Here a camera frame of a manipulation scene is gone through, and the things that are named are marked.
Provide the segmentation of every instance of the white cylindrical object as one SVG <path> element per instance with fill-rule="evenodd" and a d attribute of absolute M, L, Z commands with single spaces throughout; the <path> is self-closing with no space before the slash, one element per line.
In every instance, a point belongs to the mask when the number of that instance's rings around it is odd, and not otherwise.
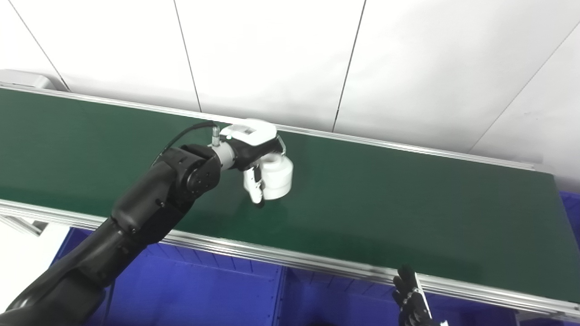
<path fill-rule="evenodd" d="M 292 187 L 292 161 L 279 153 L 264 155 L 259 160 L 265 200 L 278 199 Z"/>

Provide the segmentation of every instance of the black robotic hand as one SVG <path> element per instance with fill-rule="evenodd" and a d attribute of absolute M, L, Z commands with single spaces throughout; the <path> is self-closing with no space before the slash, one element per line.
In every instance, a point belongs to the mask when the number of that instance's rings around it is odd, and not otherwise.
<path fill-rule="evenodd" d="M 399 276 L 393 278 L 393 283 L 397 288 L 393 291 L 393 299 L 401 308 L 399 326 L 446 326 L 447 322 L 440 324 L 433 321 L 429 305 L 413 268 L 404 265 L 397 272 Z"/>

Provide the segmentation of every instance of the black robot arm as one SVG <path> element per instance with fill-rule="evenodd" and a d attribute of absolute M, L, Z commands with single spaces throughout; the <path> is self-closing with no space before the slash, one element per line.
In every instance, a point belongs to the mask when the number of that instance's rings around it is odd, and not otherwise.
<path fill-rule="evenodd" d="M 137 255 L 162 240 L 194 201 L 218 184 L 220 166 L 205 146 L 167 149 L 95 232 L 10 304 L 0 325 L 82 324 Z"/>

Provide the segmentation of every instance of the robotic hand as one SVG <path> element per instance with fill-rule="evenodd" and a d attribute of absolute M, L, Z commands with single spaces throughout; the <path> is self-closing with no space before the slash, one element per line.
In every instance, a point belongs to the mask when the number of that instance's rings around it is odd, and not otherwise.
<path fill-rule="evenodd" d="M 171 147 L 185 133 L 213 128 L 208 146 Z M 259 207 L 290 191 L 292 163 L 276 127 L 246 119 L 221 132 L 213 122 L 187 128 L 114 204 L 89 237 L 29 285 L 0 314 L 0 326 L 79 325 L 104 299 L 104 289 L 149 244 L 161 241 L 197 198 L 218 185 L 226 169 L 244 172 L 244 187 Z"/>
<path fill-rule="evenodd" d="M 431 316 L 425 293 L 415 271 L 404 265 L 393 278 L 396 290 L 393 299 L 401 308 L 399 326 L 448 326 L 447 322 L 436 323 Z"/>

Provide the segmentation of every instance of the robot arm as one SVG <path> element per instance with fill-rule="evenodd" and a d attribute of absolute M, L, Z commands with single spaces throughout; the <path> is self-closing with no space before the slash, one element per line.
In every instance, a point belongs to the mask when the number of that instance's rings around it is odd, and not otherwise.
<path fill-rule="evenodd" d="M 218 185 L 222 170 L 255 170 L 267 154 L 287 160 L 274 125 L 247 122 L 225 128 L 211 146 L 166 147 L 149 171 L 114 204 L 111 216 L 10 304 L 0 315 L 0 325 L 82 324 L 102 303 L 104 289 L 147 245 L 161 241 L 197 198 Z M 260 137 L 264 127 L 270 128 L 267 139 Z M 247 136 L 256 134 L 248 139 L 234 133 L 241 130 Z M 262 199 L 254 203 L 260 204 L 267 187 L 262 178 L 256 182 Z"/>
<path fill-rule="evenodd" d="M 421 282 L 413 268 L 404 265 L 397 272 L 398 276 L 393 278 L 393 299 L 401 309 L 399 326 L 448 326 L 447 321 L 437 323 L 433 320 Z"/>

